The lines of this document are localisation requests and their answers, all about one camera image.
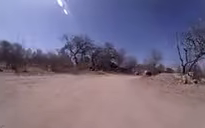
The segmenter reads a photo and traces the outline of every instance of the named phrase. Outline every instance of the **dirt road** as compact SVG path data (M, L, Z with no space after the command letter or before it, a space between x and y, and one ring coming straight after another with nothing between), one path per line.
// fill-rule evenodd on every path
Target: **dirt road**
M134 76L0 76L0 128L205 128L205 104Z

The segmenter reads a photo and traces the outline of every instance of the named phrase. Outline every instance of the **leafless tree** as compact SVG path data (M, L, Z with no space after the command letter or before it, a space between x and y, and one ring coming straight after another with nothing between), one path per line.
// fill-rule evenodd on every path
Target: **leafless tree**
M177 35L177 51L183 74L192 71L205 58L205 21L200 21L187 32Z
M65 46L61 49L67 52L75 65L85 58L93 48L92 40L87 36L64 36Z

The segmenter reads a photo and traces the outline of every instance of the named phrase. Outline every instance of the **dirt track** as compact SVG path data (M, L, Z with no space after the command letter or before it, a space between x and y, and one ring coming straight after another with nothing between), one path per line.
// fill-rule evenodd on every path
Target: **dirt track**
M205 104L134 76L0 76L0 128L205 128Z

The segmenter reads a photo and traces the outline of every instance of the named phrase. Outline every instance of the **rock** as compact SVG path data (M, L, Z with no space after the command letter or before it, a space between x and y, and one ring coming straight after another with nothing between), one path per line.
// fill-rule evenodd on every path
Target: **rock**
M3 69L0 68L0 72L3 72Z
M138 76L138 75L139 75L139 72L135 72L135 75Z
M152 76L152 72L148 71L148 70L145 70L144 71L144 75L145 76Z
M193 83L193 84L198 84L198 80L193 79L193 80L192 80L192 83Z

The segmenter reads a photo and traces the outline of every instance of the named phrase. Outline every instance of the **blue sky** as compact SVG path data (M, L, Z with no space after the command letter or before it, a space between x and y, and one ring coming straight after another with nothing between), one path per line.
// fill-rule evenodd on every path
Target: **blue sky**
M137 56L163 52L177 62L174 35L205 17L205 0L0 0L0 40L26 47L54 49L63 34L86 34L98 43L112 42Z

